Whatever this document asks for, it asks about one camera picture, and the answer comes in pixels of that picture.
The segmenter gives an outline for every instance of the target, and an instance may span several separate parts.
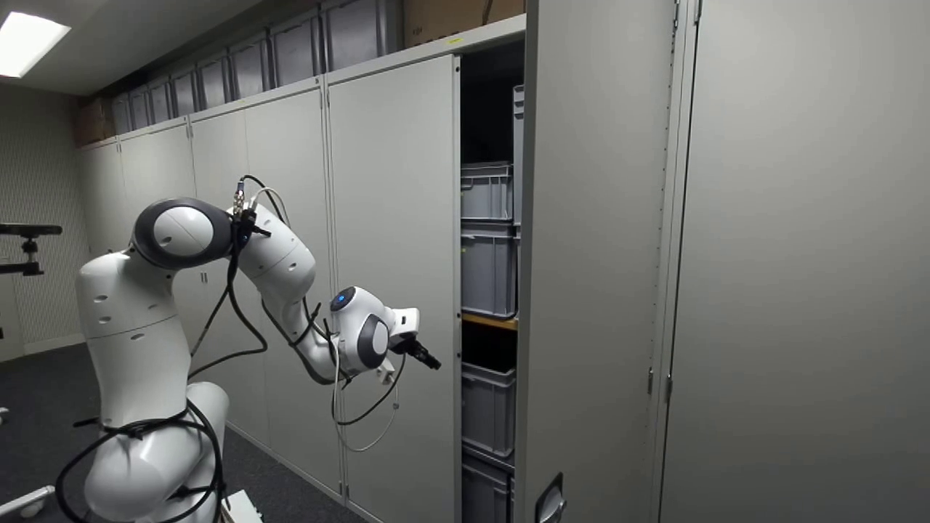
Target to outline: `gray floor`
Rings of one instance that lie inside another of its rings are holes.
[[[0,429],[0,504],[28,490],[54,484],[61,466],[74,456],[96,431],[74,431],[73,421],[96,415],[96,381],[83,347],[23,357],[0,368],[0,408],[7,424]],[[234,434],[227,434],[227,485],[249,490],[265,520],[276,523],[356,523],[352,511],[318,495],[268,455]],[[45,507],[41,523],[67,520]]]

